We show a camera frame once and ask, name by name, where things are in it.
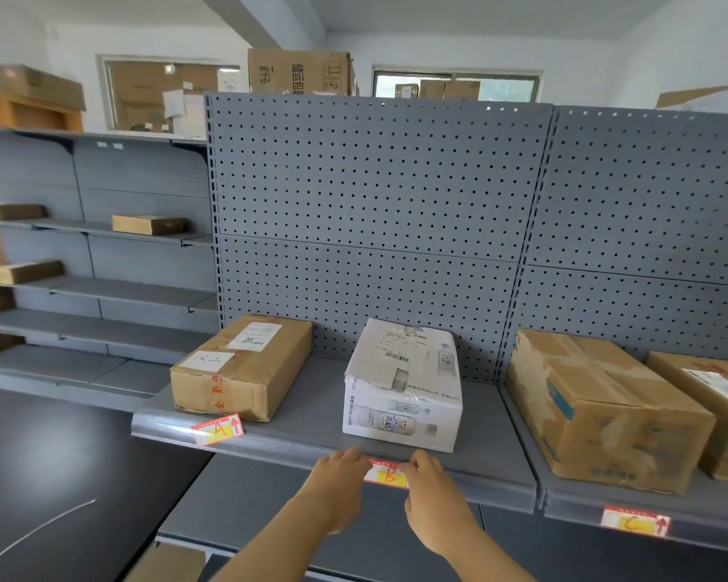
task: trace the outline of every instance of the person's left hand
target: person's left hand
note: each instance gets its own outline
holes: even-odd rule
[[[339,533],[361,510],[362,484],[371,467],[358,447],[337,450],[318,460],[294,499],[318,502],[328,512],[329,532]]]

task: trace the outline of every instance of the white wall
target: white wall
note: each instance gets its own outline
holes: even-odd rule
[[[353,56],[362,95],[373,67],[494,70],[538,74],[539,101],[602,105],[612,43],[515,36],[351,34],[330,32],[327,47]]]
[[[728,0],[673,0],[617,43],[605,102],[653,108],[664,91],[728,84]]]
[[[195,59],[248,65],[248,44],[231,28],[55,25],[48,39],[53,72],[80,81],[87,111],[84,129],[107,130],[106,88],[98,55]]]
[[[21,8],[0,1],[0,63],[49,69],[43,23]]]

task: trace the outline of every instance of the white string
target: white string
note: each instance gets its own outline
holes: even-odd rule
[[[19,540],[17,540],[17,541],[14,541],[14,542],[13,542],[13,543],[11,543],[11,544],[10,544],[10,545],[9,545],[8,547],[6,547],[5,549],[3,549],[3,551],[1,551],[1,552],[0,552],[0,556],[2,556],[2,555],[3,555],[4,553],[6,553],[6,552],[7,552],[7,551],[8,551],[9,549],[11,549],[11,548],[13,548],[13,547],[16,547],[16,546],[17,546],[18,544],[20,544],[20,543],[21,543],[22,541],[24,541],[25,539],[27,539],[27,538],[28,538],[28,537],[29,537],[30,535],[32,535],[33,533],[37,533],[38,531],[40,531],[40,530],[41,530],[41,529],[42,529],[43,527],[45,527],[46,525],[51,525],[51,524],[52,524],[52,523],[53,523],[54,521],[56,521],[57,519],[61,519],[61,518],[63,518],[63,517],[65,516],[65,515],[69,515],[69,514],[70,514],[71,512],[73,512],[74,510],[78,510],[79,508],[83,508],[83,507],[86,507],[86,506],[88,506],[89,504],[94,504],[94,503],[95,503],[96,501],[97,501],[97,499],[95,498],[95,499],[93,499],[93,500],[89,500],[88,502],[84,502],[83,504],[79,504],[79,505],[78,505],[78,507],[76,507],[76,508],[72,508],[72,509],[70,509],[70,510],[66,510],[66,511],[64,511],[64,512],[63,512],[63,513],[62,513],[61,515],[57,515],[56,517],[54,517],[54,518],[53,518],[53,519],[51,519],[50,521],[46,521],[45,523],[43,523],[43,524],[42,524],[42,525],[40,525],[39,527],[36,527],[36,528],[32,529],[32,530],[31,530],[31,531],[30,531],[30,532],[29,532],[29,533],[28,533],[27,535],[25,535],[24,537],[20,538],[20,539],[19,539]]]

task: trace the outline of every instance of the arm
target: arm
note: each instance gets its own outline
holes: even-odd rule
[[[369,467],[369,460],[357,448],[318,460],[296,496],[229,560],[213,582],[301,580],[324,537],[340,532],[359,514]]]
[[[400,469],[410,485],[404,503],[410,527],[427,548],[448,560],[463,582],[535,582],[480,528],[437,458],[418,450]]]

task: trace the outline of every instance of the price tag strip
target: price tag strip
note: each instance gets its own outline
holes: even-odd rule
[[[666,537],[671,526],[671,517],[643,510],[605,506],[601,526],[638,535]]]
[[[408,488],[408,477],[399,469],[398,463],[383,460],[369,460],[372,467],[364,476],[365,482],[393,486],[395,488]]]
[[[213,445],[245,434],[239,414],[230,414],[192,427],[197,445]]]

